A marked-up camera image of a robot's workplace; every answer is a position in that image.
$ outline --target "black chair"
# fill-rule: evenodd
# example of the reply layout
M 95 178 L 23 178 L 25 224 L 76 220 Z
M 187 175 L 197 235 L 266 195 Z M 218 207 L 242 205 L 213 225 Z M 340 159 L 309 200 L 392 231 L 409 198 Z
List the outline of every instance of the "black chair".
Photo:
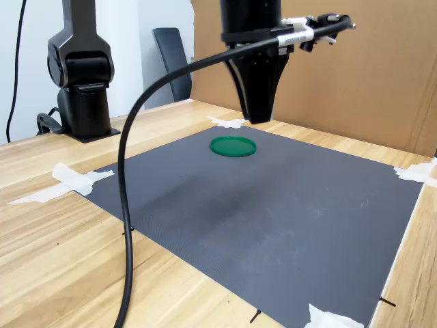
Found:
M 175 27 L 163 27 L 153 29 L 152 33 L 163 57 L 167 73 L 173 72 L 174 70 L 187 65 L 179 29 Z M 191 76 L 189 74 L 173 80 L 170 82 L 170 86 L 175 101 L 190 98 Z

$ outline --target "wooden table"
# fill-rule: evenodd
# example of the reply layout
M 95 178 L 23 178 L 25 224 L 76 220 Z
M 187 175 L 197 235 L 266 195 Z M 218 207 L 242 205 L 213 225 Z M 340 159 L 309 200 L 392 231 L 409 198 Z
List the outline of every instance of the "wooden table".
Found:
M 127 156 L 145 152 L 241 113 L 190 101 L 145 111 Z M 122 129 L 124 117 L 112 120 Z M 363 141 L 281 122 L 254 126 L 284 137 L 397 167 L 429 161 Z M 6 205 L 57 183 L 62 162 L 86 173 L 116 162 L 119 136 L 81 144 L 43 135 L 0 146 L 0 325 L 112 327 L 124 285 L 122 222 L 70 192 L 45 204 Z M 203 273 L 138 232 L 126 327 L 280 327 Z M 437 189 L 423 187 L 383 296 L 374 327 L 437 327 Z

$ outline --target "green lid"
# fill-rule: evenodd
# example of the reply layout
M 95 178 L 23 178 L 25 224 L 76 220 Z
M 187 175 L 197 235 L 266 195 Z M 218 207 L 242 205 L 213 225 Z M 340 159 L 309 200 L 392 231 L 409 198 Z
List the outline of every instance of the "green lid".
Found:
M 257 144 L 250 139 L 236 135 L 214 138 L 210 148 L 216 154 L 227 157 L 245 157 L 257 151 Z

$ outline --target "cardboard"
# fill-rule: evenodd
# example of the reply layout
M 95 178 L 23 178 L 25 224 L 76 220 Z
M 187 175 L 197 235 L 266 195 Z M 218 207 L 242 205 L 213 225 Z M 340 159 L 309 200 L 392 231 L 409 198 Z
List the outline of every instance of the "cardboard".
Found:
M 224 51 L 219 0 L 191 2 L 195 59 Z M 434 155 L 437 1 L 282 0 L 282 6 L 283 17 L 346 13 L 357 29 L 341 33 L 334 46 L 290 55 L 277 90 L 276 120 Z M 224 64 L 194 73 L 191 98 L 240 109 Z

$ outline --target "black cable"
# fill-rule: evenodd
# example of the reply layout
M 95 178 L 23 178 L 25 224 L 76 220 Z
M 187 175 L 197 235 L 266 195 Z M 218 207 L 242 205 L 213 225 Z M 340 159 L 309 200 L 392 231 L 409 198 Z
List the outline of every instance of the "black cable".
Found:
M 335 33 L 343 31 L 350 26 L 349 24 L 346 26 L 346 22 L 349 19 L 349 16 L 341 19 L 337 24 L 332 25 L 333 27 L 330 29 L 325 29 L 322 27 L 323 31 L 318 32 L 319 29 L 314 30 L 314 34 L 317 33 L 318 37 L 329 36 L 332 35 L 332 30 L 335 29 Z M 122 203 L 122 212 L 123 212 L 123 222 L 124 222 L 124 238 L 126 241 L 126 277 L 124 280 L 124 291 L 122 304 L 120 305 L 120 310 L 118 313 L 117 320 L 115 321 L 114 328 L 123 327 L 124 321 L 126 319 L 126 315 L 128 313 L 130 294 L 132 292 L 132 277 L 133 277 L 133 252 L 132 252 L 132 234 L 130 231 L 130 214 L 129 214 L 129 205 L 128 205 L 128 195 L 126 190 L 126 177 L 124 173 L 124 157 L 126 155 L 126 143 L 128 141 L 129 131 L 132 127 L 132 123 L 134 122 L 135 117 L 140 111 L 143 104 L 146 100 L 154 94 L 157 90 L 159 90 L 164 85 L 168 84 L 174 79 L 181 77 L 183 75 L 192 73 L 196 70 L 201 70 L 202 68 L 215 65 L 221 62 L 226 62 L 235 57 L 243 56 L 249 53 L 253 53 L 256 51 L 264 51 L 270 48 L 277 48 L 279 46 L 279 41 L 277 38 L 271 38 L 268 40 L 252 43 L 246 46 L 239 46 L 235 49 L 225 51 L 224 53 L 219 53 L 218 55 L 214 55 L 205 59 L 201 59 L 199 61 L 195 61 L 185 67 L 179 68 L 169 74 L 163 76 L 157 82 L 153 83 L 149 86 L 146 91 L 140 95 L 136 103 L 133 105 L 130 110 L 128 117 L 126 118 L 126 122 L 124 123 L 122 135 L 120 137 L 120 143 L 118 148 L 118 185 L 119 185 L 119 193 L 120 200 Z
M 16 48 L 15 48 L 15 78 L 14 78 L 14 95 L 12 96 L 11 112 L 9 113 L 8 123 L 6 124 L 6 139 L 11 142 L 9 136 L 9 129 L 11 127 L 12 116 L 14 115 L 15 102 L 16 102 L 16 89 L 18 86 L 18 54 L 20 53 L 20 39 L 21 39 L 21 27 L 23 26 L 23 16 L 25 15 L 26 0 L 23 0 L 21 5 L 20 20 L 18 21 L 18 33 L 16 36 Z

